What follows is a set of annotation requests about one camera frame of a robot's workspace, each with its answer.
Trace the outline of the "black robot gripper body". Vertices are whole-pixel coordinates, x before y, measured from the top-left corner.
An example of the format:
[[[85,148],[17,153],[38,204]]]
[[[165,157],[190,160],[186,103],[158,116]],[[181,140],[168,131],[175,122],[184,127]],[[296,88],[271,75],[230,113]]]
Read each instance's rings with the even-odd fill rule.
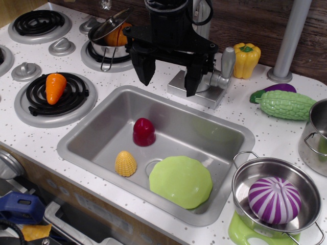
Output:
[[[191,9],[149,9],[148,26],[132,26],[123,30],[128,53],[180,65],[213,65],[218,46],[198,35],[193,29]]]

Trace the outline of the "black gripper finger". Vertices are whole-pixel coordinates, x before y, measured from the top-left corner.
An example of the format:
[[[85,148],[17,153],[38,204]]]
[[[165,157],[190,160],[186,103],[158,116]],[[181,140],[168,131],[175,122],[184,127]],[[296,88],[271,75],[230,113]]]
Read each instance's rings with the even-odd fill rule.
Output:
[[[139,80],[148,86],[155,73],[155,58],[152,56],[154,50],[133,45],[130,51],[133,67]]]
[[[193,62],[191,66],[186,67],[185,89],[186,96],[194,96],[202,77],[207,73],[204,62]]]

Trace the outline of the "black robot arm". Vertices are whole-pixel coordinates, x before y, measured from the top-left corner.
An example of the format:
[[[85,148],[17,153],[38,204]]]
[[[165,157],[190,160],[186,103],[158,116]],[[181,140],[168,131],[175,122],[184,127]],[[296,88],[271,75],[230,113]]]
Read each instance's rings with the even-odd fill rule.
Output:
[[[139,80],[149,84],[156,60],[179,64],[187,68],[186,95],[195,95],[203,75],[214,71],[218,46],[194,31],[193,1],[145,1],[145,5],[150,25],[123,30]]]

